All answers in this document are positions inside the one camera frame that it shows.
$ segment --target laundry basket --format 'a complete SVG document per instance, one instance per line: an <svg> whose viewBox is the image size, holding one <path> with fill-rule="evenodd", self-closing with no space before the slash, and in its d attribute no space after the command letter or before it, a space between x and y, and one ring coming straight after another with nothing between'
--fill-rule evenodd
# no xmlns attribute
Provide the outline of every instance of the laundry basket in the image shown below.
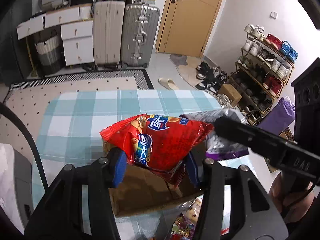
<svg viewBox="0 0 320 240"><path fill-rule="evenodd" d="M57 33L47 41L35 44L45 75L54 74L62 68L60 44Z"/></svg>

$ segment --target red sneaker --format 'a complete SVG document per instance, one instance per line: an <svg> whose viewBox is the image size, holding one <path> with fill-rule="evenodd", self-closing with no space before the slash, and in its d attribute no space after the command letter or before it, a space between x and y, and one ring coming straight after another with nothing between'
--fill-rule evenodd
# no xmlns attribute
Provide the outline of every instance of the red sneaker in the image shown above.
<svg viewBox="0 0 320 240"><path fill-rule="evenodd" d="M270 89L270 94L273 97L276 97L276 95L279 93L280 89L281 89L281 81L277 78L273 79L273 85L272 88Z"/></svg>
<svg viewBox="0 0 320 240"><path fill-rule="evenodd" d="M264 82L263 82L263 86L266 89L270 89L273 86L273 82L274 82L274 77L271 76L270 74L268 74L268 76L265 78Z"/></svg>
<svg viewBox="0 0 320 240"><path fill-rule="evenodd" d="M275 36L273 36L273 35L271 35L271 33L269 33L268 36L263 39L263 41L270 45L274 39L275 39Z"/></svg>
<svg viewBox="0 0 320 240"><path fill-rule="evenodd" d="M271 42L271 46L274 47L276 50L282 48L282 41L279 40L277 37L274 37L273 41Z"/></svg>

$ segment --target gray suitcase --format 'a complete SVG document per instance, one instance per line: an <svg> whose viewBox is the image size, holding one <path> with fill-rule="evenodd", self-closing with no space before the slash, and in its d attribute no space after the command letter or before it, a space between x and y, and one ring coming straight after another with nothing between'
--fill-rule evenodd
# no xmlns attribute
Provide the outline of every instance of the gray suitcase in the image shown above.
<svg viewBox="0 0 320 240"><path fill-rule="evenodd" d="M121 41L122 68L148 67L156 38L160 10L146 4L128 4L124 10Z"/></svg>
<svg viewBox="0 0 320 240"><path fill-rule="evenodd" d="M93 13L93 55L95 64L120 62L123 1L96 2Z"/></svg>

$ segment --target wooden door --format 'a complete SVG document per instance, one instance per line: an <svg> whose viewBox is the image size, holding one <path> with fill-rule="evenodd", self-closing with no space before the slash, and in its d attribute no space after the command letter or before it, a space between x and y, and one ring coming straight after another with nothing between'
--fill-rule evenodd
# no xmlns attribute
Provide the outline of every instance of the wooden door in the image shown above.
<svg viewBox="0 0 320 240"><path fill-rule="evenodd" d="M158 52L201 56L220 0L170 0L169 2L167 15L164 16L164 28L160 33Z"/></svg>

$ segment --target checkered tablecloth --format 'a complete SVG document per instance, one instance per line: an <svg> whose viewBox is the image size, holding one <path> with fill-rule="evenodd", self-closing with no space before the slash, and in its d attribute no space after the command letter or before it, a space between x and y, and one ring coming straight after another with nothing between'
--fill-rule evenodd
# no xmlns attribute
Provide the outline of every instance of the checkered tablecloth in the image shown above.
<svg viewBox="0 0 320 240"><path fill-rule="evenodd" d="M209 94L197 90L118 90L70 92L61 94L48 105L36 141L48 184L62 167L90 164L103 155L99 132L115 122L137 114L180 114L219 109ZM248 157L222 164L238 167ZM36 164L32 171L34 208L44 194ZM84 230L90 233L87 191L83 191ZM181 208L126 218L116 218L122 240L164 239Z"/></svg>

